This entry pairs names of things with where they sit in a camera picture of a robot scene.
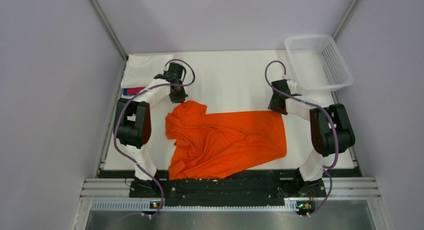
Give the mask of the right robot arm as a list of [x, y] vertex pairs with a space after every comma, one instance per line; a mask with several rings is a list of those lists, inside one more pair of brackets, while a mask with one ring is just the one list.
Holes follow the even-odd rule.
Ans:
[[293, 191], [307, 196], [320, 188], [327, 169], [333, 168], [339, 154], [354, 145], [356, 138], [346, 108], [342, 104], [322, 107], [292, 95], [286, 79], [270, 83], [273, 94], [268, 109], [283, 115], [293, 114], [310, 123], [312, 150], [305, 162], [296, 169]]

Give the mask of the orange t-shirt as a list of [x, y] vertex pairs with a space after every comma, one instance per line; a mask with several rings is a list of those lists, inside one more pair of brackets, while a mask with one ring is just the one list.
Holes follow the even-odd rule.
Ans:
[[187, 101], [166, 116], [165, 134], [175, 145], [170, 180], [223, 179], [287, 155], [283, 117], [269, 110], [207, 113]]

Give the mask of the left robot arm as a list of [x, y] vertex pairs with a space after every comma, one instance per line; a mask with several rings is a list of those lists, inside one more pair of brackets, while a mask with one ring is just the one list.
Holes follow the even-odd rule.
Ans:
[[150, 157], [148, 141], [152, 134], [152, 109], [164, 98], [182, 103], [187, 98], [183, 81], [186, 68], [172, 61], [163, 73], [133, 97], [120, 98], [116, 103], [113, 144], [116, 150], [134, 165], [134, 180], [130, 185], [131, 198], [160, 197], [162, 188], [155, 178], [157, 167]]

